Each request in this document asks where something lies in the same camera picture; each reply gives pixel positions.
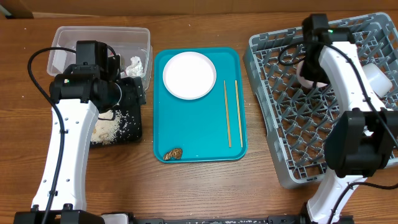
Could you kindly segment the white napkin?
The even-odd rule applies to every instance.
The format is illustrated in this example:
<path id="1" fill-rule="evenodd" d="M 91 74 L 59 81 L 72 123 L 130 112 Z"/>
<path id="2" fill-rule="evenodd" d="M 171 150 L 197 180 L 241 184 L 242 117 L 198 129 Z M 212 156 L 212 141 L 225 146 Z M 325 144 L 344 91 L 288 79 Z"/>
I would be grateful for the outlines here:
<path id="1" fill-rule="evenodd" d="M 127 77 L 141 77 L 144 74 L 144 67 L 142 66 L 141 59 L 138 56 L 131 58 L 131 64 L 127 66 L 125 71 L 121 72 L 121 78 Z"/>

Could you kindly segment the large white plate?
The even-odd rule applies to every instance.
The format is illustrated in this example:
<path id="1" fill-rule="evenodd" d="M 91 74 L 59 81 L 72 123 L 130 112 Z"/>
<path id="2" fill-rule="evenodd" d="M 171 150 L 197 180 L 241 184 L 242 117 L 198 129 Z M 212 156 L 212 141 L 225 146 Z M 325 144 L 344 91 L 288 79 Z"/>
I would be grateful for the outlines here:
<path id="1" fill-rule="evenodd" d="M 182 100 L 197 100 L 207 95 L 216 83 L 213 62 L 198 52 L 174 55 L 163 70 L 163 83 L 173 96 Z"/>

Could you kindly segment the brown food scrap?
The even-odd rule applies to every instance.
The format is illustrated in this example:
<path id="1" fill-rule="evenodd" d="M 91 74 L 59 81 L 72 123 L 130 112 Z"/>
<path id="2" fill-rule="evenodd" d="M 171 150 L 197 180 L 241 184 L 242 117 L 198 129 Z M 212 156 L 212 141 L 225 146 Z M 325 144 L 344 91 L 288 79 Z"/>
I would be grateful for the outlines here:
<path id="1" fill-rule="evenodd" d="M 163 160 L 169 161 L 171 159 L 180 160 L 182 158 L 183 150 L 181 148 L 172 149 L 169 152 L 166 152 L 163 156 Z"/>

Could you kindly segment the pink bowl with rice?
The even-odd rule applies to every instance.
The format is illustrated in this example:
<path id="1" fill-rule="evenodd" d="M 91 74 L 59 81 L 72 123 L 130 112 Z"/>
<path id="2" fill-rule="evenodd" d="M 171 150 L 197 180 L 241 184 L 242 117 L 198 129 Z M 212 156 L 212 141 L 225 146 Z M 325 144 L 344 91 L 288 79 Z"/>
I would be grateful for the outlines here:
<path id="1" fill-rule="evenodd" d="M 298 64 L 296 76 L 299 83 L 305 88 L 321 88 L 330 83 L 319 64 L 312 64 L 306 60 Z"/>

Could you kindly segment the white cup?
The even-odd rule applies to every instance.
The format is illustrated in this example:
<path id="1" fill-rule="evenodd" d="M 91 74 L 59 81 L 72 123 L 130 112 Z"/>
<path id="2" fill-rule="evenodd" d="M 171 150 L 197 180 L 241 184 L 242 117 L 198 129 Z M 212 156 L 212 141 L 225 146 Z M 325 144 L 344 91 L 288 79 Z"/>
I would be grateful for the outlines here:
<path id="1" fill-rule="evenodd" d="M 378 97 L 384 97 L 392 88 L 392 82 L 377 65 L 369 63 L 363 66 L 363 71 L 371 88 Z"/>

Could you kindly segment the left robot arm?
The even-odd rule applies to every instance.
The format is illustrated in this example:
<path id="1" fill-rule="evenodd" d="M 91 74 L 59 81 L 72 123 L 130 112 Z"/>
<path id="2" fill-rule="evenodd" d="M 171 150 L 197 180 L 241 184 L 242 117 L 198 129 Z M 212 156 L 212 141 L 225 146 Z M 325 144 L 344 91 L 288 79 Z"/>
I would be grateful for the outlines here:
<path id="1" fill-rule="evenodd" d="M 111 46 L 80 40 L 72 51 L 76 62 L 56 75 L 45 91 L 32 72 L 33 60 L 44 52 L 40 49 L 32 54 L 27 72 L 52 107 L 52 133 L 30 211 L 17 212 L 14 223 L 134 223 L 129 212 L 87 212 L 85 175 L 99 115 L 113 108 L 139 114 L 146 102 L 141 79 L 120 77 L 120 56 Z"/>

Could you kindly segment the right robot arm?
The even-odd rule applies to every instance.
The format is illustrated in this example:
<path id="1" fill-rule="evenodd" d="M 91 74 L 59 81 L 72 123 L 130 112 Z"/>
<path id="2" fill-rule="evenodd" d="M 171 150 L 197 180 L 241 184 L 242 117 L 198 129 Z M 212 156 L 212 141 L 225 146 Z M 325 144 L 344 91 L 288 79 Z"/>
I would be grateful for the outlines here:
<path id="1" fill-rule="evenodd" d="M 307 88 L 331 85 L 340 111 L 323 144 L 326 174 L 305 210 L 310 223 L 337 223 L 354 190 L 387 165 L 397 146 L 397 112 L 369 84 L 347 27 L 331 28 L 326 15 L 311 14 L 302 30 L 299 82 Z"/>

